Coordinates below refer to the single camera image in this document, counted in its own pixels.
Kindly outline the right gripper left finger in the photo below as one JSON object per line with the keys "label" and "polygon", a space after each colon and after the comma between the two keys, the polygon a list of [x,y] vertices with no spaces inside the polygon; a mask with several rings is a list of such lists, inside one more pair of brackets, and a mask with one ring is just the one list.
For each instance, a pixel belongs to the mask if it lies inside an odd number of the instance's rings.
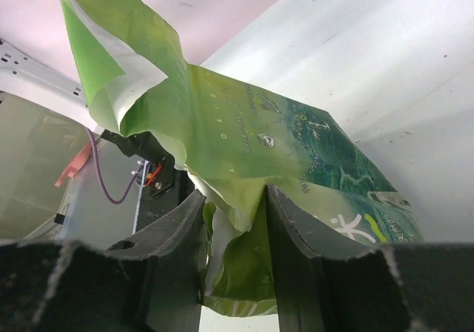
{"label": "right gripper left finger", "polygon": [[3,331],[197,331],[205,198],[111,248],[79,240],[1,245]]}

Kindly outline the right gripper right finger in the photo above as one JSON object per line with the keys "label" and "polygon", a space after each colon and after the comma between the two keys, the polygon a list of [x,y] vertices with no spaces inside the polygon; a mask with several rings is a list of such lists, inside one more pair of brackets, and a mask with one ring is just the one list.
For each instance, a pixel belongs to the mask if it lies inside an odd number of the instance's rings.
{"label": "right gripper right finger", "polygon": [[473,245],[369,248],[275,186],[266,217],[281,331],[471,331]]}

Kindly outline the green litter bag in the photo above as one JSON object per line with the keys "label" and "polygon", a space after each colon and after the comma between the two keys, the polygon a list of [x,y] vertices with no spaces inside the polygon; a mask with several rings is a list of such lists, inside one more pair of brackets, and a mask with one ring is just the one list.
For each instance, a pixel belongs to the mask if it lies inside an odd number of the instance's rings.
{"label": "green litter bag", "polygon": [[410,204],[329,113],[189,64],[141,0],[60,2],[92,119],[124,137],[151,133],[207,197],[206,307],[276,313],[268,185],[363,245],[421,241]]}

